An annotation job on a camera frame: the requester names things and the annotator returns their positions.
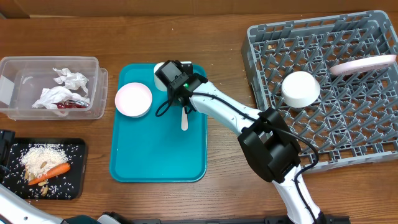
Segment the white small bowl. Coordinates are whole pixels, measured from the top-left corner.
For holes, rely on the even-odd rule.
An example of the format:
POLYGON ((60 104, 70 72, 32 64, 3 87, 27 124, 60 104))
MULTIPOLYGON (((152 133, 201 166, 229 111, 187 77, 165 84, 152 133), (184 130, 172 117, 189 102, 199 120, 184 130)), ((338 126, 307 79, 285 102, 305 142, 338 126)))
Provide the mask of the white small bowl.
POLYGON ((282 81, 284 103, 293 108, 304 108, 314 103, 320 95, 320 84, 308 72, 298 71, 282 81))

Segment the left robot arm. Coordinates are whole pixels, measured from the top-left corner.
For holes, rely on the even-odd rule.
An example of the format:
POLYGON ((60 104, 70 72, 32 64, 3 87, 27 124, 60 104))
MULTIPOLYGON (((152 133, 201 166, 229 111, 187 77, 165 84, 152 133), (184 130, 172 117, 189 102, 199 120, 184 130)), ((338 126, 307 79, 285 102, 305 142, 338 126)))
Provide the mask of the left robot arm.
POLYGON ((109 214, 95 220, 86 215, 62 219, 45 213, 1 185, 1 223, 121 224, 109 214))

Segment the orange carrot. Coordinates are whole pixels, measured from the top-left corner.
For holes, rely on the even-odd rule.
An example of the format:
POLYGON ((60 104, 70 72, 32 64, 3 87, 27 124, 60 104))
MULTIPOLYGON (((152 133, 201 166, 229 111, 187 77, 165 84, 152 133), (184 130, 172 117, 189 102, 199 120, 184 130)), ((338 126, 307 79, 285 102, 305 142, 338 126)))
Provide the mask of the orange carrot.
POLYGON ((70 170, 70 168, 71 167, 70 167, 69 163, 63 163, 58 166, 55 166, 52 169, 50 169, 49 171, 47 171, 45 174, 31 180, 28 183, 28 185, 35 185, 35 184, 43 182, 47 179, 51 179, 52 177, 64 174, 64 173, 68 172, 70 170))

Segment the white paper cup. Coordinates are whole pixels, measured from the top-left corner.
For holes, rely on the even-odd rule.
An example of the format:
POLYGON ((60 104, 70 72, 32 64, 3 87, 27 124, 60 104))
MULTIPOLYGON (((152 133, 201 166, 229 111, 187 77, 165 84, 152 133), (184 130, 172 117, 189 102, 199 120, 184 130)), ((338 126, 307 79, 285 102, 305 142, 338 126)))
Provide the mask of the white paper cup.
POLYGON ((158 90, 166 92, 167 91, 167 87, 162 83, 162 81, 158 78, 158 76, 156 75, 156 72, 158 71, 158 69, 163 65, 163 62, 157 63, 154 67, 154 82, 155 82, 155 86, 158 90))

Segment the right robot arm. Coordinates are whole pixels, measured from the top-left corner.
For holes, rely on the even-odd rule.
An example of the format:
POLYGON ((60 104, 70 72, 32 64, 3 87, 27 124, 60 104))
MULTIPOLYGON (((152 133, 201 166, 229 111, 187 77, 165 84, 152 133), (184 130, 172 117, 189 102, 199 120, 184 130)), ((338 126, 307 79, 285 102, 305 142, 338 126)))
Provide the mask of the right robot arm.
POLYGON ((167 100, 155 115, 162 116, 172 105, 186 113, 197 112, 217 120, 238 137, 250 168, 274 184, 285 203, 291 223, 326 223, 326 217, 312 200, 302 174, 300 143, 314 146, 292 133, 273 108, 265 111, 247 107, 225 95, 206 77, 194 72, 193 64, 168 60, 154 68, 155 85, 167 92, 167 100))

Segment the pink bowl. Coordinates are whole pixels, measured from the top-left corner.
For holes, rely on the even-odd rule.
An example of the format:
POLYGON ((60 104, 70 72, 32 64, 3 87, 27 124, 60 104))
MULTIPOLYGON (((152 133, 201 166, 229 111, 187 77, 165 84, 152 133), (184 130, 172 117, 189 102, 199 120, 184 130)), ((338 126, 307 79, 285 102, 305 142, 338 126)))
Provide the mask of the pink bowl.
POLYGON ((139 118, 150 110, 152 99, 152 92, 146 85, 134 82, 122 86, 114 102, 116 109, 124 116, 139 118))

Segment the large pink plate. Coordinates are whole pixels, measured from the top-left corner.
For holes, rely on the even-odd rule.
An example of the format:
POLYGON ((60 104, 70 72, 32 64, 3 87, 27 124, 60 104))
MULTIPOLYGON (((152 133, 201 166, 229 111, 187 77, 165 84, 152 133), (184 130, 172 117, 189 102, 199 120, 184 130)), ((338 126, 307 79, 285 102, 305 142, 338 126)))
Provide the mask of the large pink plate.
POLYGON ((371 70, 390 67, 396 61, 397 55, 377 55, 335 65, 330 68, 332 75, 351 75, 371 70))

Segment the white plastic fork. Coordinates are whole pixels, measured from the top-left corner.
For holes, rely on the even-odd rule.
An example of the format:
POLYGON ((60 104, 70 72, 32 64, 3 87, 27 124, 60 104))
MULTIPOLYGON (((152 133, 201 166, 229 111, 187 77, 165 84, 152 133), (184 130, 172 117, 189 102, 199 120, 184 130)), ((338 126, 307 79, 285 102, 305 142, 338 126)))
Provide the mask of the white plastic fork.
POLYGON ((181 129, 182 131, 186 131, 188 129, 188 116, 186 112, 186 107, 182 108, 181 129))

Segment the grey plastic dishwasher rack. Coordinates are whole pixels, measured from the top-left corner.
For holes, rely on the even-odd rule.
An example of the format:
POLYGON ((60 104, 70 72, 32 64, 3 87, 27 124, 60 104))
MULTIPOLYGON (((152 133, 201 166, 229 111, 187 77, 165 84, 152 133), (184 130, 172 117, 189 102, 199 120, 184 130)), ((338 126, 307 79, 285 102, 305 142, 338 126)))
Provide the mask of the grey plastic dishwasher rack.
POLYGON ((383 11, 251 26, 241 49, 260 110, 276 109, 290 130, 319 151, 315 171, 397 159, 397 65, 338 77, 330 68, 397 53, 397 34, 383 11), (312 74, 320 96, 289 107, 282 81, 312 74))

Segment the white napkin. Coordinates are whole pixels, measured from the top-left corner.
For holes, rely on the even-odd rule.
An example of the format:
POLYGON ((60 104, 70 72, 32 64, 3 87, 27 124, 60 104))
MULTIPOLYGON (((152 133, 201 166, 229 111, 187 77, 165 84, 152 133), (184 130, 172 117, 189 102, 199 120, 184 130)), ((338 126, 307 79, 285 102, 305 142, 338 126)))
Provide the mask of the white napkin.
POLYGON ((46 108, 50 110, 58 109, 54 103, 65 102, 67 100, 85 101, 90 105, 88 98, 88 81, 82 73, 71 72, 68 68, 53 68, 58 77, 54 78, 54 82, 58 84, 53 88, 44 88, 40 98, 32 105, 33 108, 46 108))

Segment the red snack wrapper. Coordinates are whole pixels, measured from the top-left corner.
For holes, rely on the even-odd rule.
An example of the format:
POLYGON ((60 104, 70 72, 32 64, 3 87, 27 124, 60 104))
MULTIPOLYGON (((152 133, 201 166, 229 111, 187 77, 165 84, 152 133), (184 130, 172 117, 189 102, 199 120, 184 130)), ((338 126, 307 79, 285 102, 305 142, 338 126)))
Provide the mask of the red snack wrapper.
POLYGON ((89 104, 85 101, 80 101, 80 100, 67 100, 65 102, 60 102, 60 103, 54 103, 58 109, 83 109, 87 108, 89 104))

